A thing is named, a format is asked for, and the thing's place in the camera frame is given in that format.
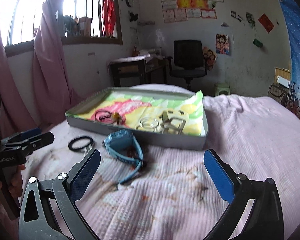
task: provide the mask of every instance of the red cloth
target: red cloth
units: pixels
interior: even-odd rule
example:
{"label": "red cloth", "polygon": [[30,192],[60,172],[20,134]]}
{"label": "red cloth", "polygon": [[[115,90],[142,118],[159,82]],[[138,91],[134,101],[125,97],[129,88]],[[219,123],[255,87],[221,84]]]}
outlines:
{"label": "red cloth", "polygon": [[115,7],[113,0],[104,0],[103,2],[103,15],[104,28],[102,30],[105,37],[111,37],[114,32],[114,26],[117,22],[117,16],[115,15]]}
{"label": "red cloth", "polygon": [[33,82],[38,111],[45,125],[58,124],[81,98],[68,80],[56,11],[64,0],[46,0],[34,40]]}
{"label": "red cloth", "polygon": [[10,72],[0,33],[0,133],[8,137],[16,132],[37,127],[29,114]]}

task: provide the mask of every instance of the black hair tie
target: black hair tie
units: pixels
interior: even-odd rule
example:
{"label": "black hair tie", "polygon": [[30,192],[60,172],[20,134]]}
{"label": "black hair tie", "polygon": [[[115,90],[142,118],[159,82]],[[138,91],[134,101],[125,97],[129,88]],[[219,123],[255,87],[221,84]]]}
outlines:
{"label": "black hair tie", "polygon": [[[85,139],[89,140],[89,143],[87,143],[85,146],[79,147],[79,148],[72,147],[75,142],[85,140]],[[68,144],[68,147],[73,152],[80,152],[81,150],[87,148],[89,145],[93,146],[93,139],[90,136],[80,136],[80,137],[77,137],[77,138],[74,138],[73,140],[71,140]]]}

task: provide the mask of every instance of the window sill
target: window sill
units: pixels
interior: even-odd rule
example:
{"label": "window sill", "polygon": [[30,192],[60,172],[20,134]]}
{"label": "window sill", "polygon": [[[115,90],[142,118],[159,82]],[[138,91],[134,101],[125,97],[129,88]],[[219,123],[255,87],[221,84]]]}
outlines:
{"label": "window sill", "polygon": [[[74,44],[117,44],[123,45],[122,39],[119,38],[104,38],[104,37],[61,37],[62,45],[74,45]],[[15,45],[5,47],[7,57],[16,56],[28,51],[33,51],[34,41],[26,41]]]}

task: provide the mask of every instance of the window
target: window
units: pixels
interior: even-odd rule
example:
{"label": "window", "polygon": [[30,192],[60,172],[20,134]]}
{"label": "window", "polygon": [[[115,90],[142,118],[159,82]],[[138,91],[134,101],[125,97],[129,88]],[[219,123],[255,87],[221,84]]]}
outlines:
{"label": "window", "polygon": [[[0,12],[1,36],[7,48],[33,48],[33,40],[40,25],[42,3],[45,0],[8,0]],[[105,19],[110,15],[104,5],[114,7],[117,15],[114,31],[107,31]],[[64,0],[56,14],[63,44],[116,43],[122,44],[118,0]]]}

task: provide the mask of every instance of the gray tray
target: gray tray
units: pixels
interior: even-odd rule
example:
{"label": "gray tray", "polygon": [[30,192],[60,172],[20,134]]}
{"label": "gray tray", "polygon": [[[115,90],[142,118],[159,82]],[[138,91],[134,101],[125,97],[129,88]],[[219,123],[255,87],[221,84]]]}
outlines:
{"label": "gray tray", "polygon": [[[92,97],[81,102],[77,106],[71,108],[66,112],[66,119],[70,126],[78,127],[84,130],[92,131],[95,133],[108,135],[112,132],[127,129],[123,126],[117,126],[112,124],[105,124],[97,121],[89,121],[81,118],[77,118],[74,115],[89,111],[95,107],[100,101],[103,100],[112,91],[127,93],[130,95],[143,95],[152,97],[154,99],[182,99],[186,100],[190,98],[191,94],[165,92],[157,90],[141,90],[123,87],[110,87],[104,89]],[[155,132],[141,131],[130,129],[136,136],[140,143],[147,143],[151,145],[158,145],[168,148],[189,149],[189,150],[202,150],[207,134],[208,134],[208,122],[203,110],[203,126],[201,136],[190,135],[175,135],[175,134],[161,134]]]}

